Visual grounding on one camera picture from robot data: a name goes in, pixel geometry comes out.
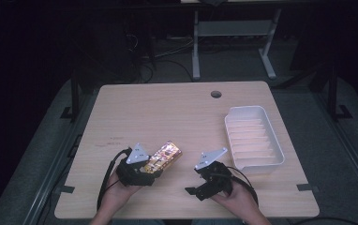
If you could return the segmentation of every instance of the white plastic tray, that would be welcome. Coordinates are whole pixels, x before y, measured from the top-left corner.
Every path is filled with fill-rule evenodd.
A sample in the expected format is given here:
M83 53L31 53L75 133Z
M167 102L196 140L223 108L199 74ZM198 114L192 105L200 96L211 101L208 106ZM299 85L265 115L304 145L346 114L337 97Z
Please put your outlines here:
M285 158L261 106L230 108L225 125L234 166L243 173L270 173Z

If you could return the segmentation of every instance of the human hand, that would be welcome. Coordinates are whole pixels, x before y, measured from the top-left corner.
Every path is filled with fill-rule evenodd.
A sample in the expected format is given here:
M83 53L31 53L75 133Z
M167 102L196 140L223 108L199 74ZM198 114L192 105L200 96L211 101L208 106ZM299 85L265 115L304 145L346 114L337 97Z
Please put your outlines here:
M251 193L235 181L231 181L231 184L231 195L224 192L225 196L216 194L211 199L224 206L249 225L270 224L269 220L267 220L255 203Z
M109 177L100 207L91 224L107 224L112 219L112 216L128 202L129 198L141 188L142 186L125 187L119 181L114 169Z

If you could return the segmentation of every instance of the hole in table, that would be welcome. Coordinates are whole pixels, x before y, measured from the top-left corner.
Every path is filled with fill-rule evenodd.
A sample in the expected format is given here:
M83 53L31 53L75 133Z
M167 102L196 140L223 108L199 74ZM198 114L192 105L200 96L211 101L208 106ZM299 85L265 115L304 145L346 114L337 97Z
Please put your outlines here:
M222 97L222 93L220 93L219 91L213 91L211 92L211 96L212 98L220 98Z

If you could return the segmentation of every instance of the gold wrapper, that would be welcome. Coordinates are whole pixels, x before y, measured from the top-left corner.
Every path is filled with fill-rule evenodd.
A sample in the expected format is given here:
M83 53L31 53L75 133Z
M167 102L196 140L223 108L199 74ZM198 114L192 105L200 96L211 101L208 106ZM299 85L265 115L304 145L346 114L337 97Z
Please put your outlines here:
M144 170L147 173L162 171L170 167L180 156L182 156L182 151L172 142L167 142L150 157Z

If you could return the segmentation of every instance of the table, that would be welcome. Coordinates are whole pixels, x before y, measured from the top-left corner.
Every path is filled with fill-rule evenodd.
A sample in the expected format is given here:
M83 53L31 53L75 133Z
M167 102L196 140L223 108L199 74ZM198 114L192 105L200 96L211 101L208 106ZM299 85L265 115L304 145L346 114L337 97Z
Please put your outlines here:
M218 91L221 97L211 93ZM192 82L106 85L94 109L56 205L58 218L91 218L110 161L122 149L140 143L148 154L173 141L183 155L151 187L137 192L116 218L233 218L212 200L200 202L185 191L204 180L194 166L201 152L229 147L224 117L230 107L260 105L270 119L285 162L269 174L247 177L269 218L314 217L319 213L291 138L265 82ZM219 161L232 165L229 153Z

